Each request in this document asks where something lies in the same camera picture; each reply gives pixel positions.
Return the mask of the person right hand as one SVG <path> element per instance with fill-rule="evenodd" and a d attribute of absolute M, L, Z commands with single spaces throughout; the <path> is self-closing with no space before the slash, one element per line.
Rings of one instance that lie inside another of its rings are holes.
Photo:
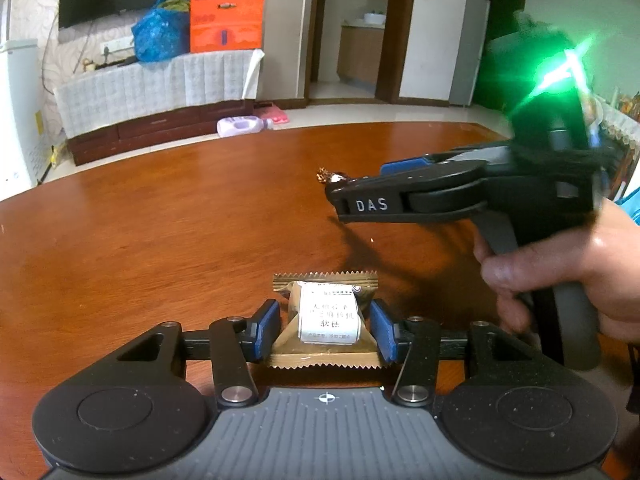
<path fill-rule="evenodd" d="M 504 330 L 525 333 L 532 324 L 529 310 L 518 299 L 523 292 L 578 282 L 599 311 L 601 333 L 638 344 L 639 226 L 609 200 L 589 226 L 510 254 L 495 255 L 484 237 L 476 234 L 474 256 L 483 280 L 497 294 Z"/>

